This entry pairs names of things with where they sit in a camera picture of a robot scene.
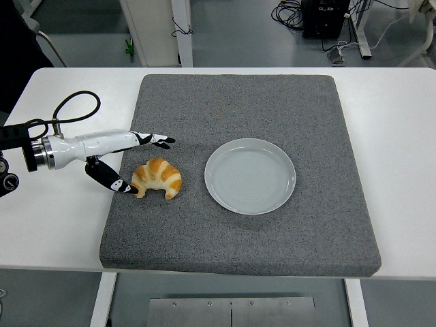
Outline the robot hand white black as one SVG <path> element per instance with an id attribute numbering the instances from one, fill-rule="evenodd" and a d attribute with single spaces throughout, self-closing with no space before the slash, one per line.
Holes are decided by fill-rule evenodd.
<path id="1" fill-rule="evenodd" d="M 85 172 L 99 184 L 112 191 L 137 194 L 137 187 L 124 181 L 115 170 L 99 158 L 145 144 L 169 149 L 174 142 L 174 138 L 160 134 L 113 129 L 74 138 L 44 137 L 42 155 L 44 164 L 55 170 L 64 168 L 74 160 L 83 161 L 86 163 Z"/>

